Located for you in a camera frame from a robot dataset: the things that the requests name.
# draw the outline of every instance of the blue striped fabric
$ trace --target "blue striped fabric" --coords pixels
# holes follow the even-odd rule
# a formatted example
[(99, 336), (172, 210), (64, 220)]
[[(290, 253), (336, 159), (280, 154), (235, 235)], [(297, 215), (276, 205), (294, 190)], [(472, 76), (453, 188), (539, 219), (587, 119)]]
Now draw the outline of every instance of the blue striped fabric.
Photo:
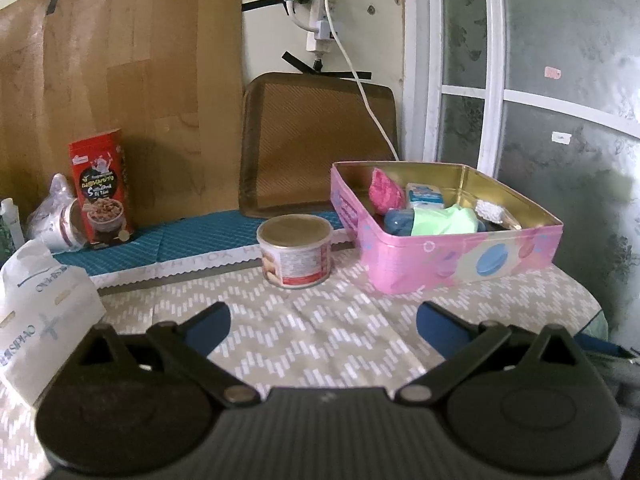
[[(335, 229), (341, 229), (338, 215), (316, 213)], [(226, 251), (255, 245), (255, 232), (263, 219), (247, 218), (239, 211), (223, 211), (196, 218), (141, 229), (127, 244), (99, 251), (57, 254), (56, 259), (72, 266), (84, 267), (90, 276), (168, 262), (188, 256)]]

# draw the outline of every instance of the table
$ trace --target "table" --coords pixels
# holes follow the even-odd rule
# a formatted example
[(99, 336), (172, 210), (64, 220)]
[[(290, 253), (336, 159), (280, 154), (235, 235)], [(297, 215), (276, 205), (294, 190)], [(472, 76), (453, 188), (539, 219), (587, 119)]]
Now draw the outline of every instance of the table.
[[(416, 309), (426, 300), (472, 323), (497, 319), (535, 332), (556, 322), (576, 333), (600, 311), (583, 286), (554, 266), (386, 296), (369, 283), (357, 250), (334, 253), (334, 263), (328, 280), (303, 290), (276, 288), (251, 268), (111, 294), (102, 298), (104, 321), (118, 332), (139, 333), (225, 301), (231, 332), (209, 358), (266, 396), (271, 386), (384, 386), (392, 392), (437, 366), (441, 356), (415, 329)], [(0, 406), (0, 480), (41, 478), (49, 465), (34, 434), (34, 411), (4, 388)]]

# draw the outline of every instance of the ribbed black surface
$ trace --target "ribbed black surface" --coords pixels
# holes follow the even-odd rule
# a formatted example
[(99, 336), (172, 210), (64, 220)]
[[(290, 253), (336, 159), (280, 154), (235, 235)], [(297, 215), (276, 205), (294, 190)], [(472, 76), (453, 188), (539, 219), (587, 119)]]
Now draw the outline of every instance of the ribbed black surface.
[[(50, 480), (87, 478), (57, 471)], [(225, 412), (203, 444), (136, 480), (525, 480), (470, 457), (430, 410), (383, 389), (276, 388), (260, 406)], [(605, 466), (561, 477), (610, 479)]]

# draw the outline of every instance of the gold lid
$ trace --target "gold lid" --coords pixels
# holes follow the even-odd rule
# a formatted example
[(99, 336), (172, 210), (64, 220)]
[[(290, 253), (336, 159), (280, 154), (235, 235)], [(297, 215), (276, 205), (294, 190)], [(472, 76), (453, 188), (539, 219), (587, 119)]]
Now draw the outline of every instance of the gold lid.
[(258, 227), (258, 241), (276, 247), (301, 247), (321, 242), (334, 228), (328, 220), (314, 215), (283, 215)]

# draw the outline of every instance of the white wall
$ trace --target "white wall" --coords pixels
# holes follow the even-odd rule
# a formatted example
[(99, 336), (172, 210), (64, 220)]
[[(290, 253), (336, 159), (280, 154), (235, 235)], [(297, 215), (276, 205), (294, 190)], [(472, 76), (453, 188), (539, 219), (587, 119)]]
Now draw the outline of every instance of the white wall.
[[(0, 8), (15, 0), (0, 0)], [(374, 15), (367, 12), (376, 9)], [(305, 21), (305, 9), (298, 15)], [(388, 86), (402, 102), (402, 0), (339, 0), (335, 11), (340, 38), (357, 70), (373, 72), (373, 83)], [(282, 6), (265, 7), (243, 13), (244, 78), (246, 82), (265, 72), (296, 72), (282, 60), (288, 50), (313, 65), (306, 52), (306, 32), (293, 25)], [(325, 71), (348, 70), (337, 48), (324, 57)]]

